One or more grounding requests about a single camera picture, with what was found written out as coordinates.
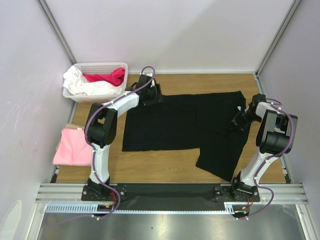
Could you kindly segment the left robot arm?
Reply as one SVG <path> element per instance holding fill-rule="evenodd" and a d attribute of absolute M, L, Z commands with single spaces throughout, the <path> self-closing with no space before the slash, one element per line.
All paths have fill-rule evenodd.
<path fill-rule="evenodd" d="M 117 135 L 118 118 L 139 104 L 153 105 L 162 100 L 155 75 L 142 72 L 119 97 L 91 105 L 84 128 L 85 141 L 91 148 L 91 173 L 82 190 L 83 201 L 104 201 L 115 192 L 110 186 L 109 152 Z"/>

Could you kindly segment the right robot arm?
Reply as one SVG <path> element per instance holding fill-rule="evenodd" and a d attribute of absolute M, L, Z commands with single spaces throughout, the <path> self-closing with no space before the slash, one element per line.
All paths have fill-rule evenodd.
<path fill-rule="evenodd" d="M 243 132 L 252 122 L 260 123 L 255 141 L 257 151 L 248 166 L 232 180 L 228 191 L 237 202 L 257 196 L 258 183 L 265 171 L 293 147 L 298 117 L 285 112 L 281 106 L 277 100 L 258 93 L 227 125 L 228 130 Z"/>

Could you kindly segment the black t-shirt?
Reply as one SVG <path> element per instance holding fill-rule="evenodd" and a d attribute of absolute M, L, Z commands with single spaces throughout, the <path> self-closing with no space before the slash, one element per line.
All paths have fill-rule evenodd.
<path fill-rule="evenodd" d="M 246 108 L 241 91 L 165 95 L 161 103 L 130 109 L 122 151 L 199 149 L 196 167 L 230 182 L 247 143 L 250 127 L 228 129 Z"/>

